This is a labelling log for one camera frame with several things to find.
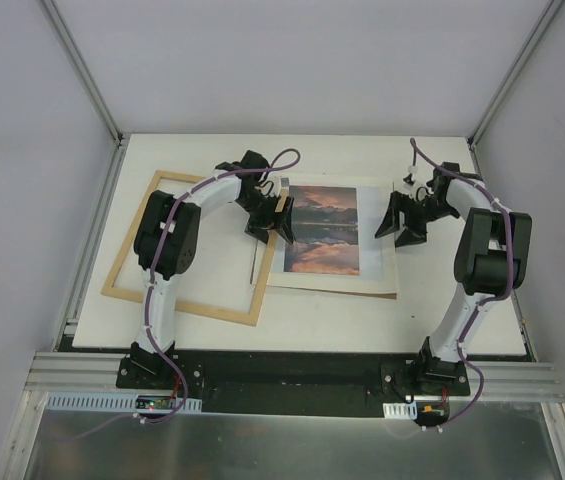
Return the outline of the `white mat board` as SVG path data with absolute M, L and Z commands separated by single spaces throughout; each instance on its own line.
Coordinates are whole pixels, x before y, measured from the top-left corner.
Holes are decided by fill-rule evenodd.
M 380 266 L 381 249 L 393 248 L 391 236 L 375 239 L 374 234 L 384 217 L 389 196 L 393 192 L 393 182 L 386 179 L 372 177 L 346 177 L 337 175 L 319 175 L 308 173 L 291 173 L 288 177 L 293 185 L 313 186 L 342 186 L 353 187 L 357 190 L 358 206 L 358 234 L 360 247 L 360 270 L 364 267 Z M 287 244 L 279 238 L 277 245 L 284 249 Z

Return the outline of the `sunset photo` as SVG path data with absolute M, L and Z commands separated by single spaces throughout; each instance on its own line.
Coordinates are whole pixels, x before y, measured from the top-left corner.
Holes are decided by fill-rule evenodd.
M 286 273 L 358 276 L 360 247 L 357 190 L 293 185 L 292 232 L 284 245 Z

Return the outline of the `brown backing board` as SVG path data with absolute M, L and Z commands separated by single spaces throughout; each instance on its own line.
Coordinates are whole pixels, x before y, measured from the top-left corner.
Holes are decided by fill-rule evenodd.
M 285 250 L 277 245 L 273 249 L 268 286 L 385 299 L 398 298 L 397 266 L 393 248 L 381 249 L 378 269 L 364 267 L 356 275 L 287 272 L 284 270 L 284 260 Z

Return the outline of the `wooden picture frame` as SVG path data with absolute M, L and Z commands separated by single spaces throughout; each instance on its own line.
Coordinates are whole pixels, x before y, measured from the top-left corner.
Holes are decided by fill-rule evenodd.
M 137 258 L 133 255 L 133 241 L 140 225 L 144 209 L 149 196 L 158 189 L 161 183 L 193 185 L 203 179 L 202 176 L 176 173 L 166 170 L 156 170 L 148 183 L 146 191 L 140 201 L 133 220 L 122 244 L 113 260 L 101 289 L 103 296 L 116 298 L 141 304 L 143 301 L 144 282 L 142 273 L 131 274 L 131 268 L 138 269 Z M 263 251 L 261 260 L 257 262 L 259 269 L 253 268 L 253 293 L 250 305 L 246 311 L 232 310 L 226 307 L 195 302 L 191 300 L 178 300 L 175 310 L 180 313 L 193 314 L 200 317 L 221 320 L 235 324 L 255 327 L 258 324 L 262 309 L 269 273 L 273 263 L 275 247 L 279 237 L 275 232 L 269 234 L 266 246 L 261 243 L 257 248 Z

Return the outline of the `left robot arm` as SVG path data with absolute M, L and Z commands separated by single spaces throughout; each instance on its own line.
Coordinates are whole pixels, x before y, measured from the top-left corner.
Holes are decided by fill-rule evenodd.
M 178 284 L 195 258 L 201 221 L 235 203 L 248 214 L 248 236 L 267 244 L 277 234 L 293 243 L 294 199 L 264 193 L 262 187 L 270 174 L 288 170 L 300 159 L 295 148 L 283 150 L 272 161 L 248 150 L 239 161 L 215 166 L 210 176 L 178 197 L 161 190 L 150 194 L 133 241 L 145 289 L 142 324 L 130 347 L 131 364 L 150 388 L 164 388 L 173 377 L 168 354 L 175 345 Z

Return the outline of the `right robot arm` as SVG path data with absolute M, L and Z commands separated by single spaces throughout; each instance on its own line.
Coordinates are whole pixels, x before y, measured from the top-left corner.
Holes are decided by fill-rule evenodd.
M 455 163 L 436 167 L 426 183 L 414 178 L 416 170 L 410 166 L 403 189 L 391 193 L 375 237 L 398 233 L 397 248 L 420 245 L 427 241 L 428 224 L 445 217 L 464 221 L 453 264 L 454 296 L 406 370 L 410 384 L 431 395 L 460 383 L 475 331 L 492 305 L 523 283 L 532 219 L 504 207 L 478 176 L 462 173 Z

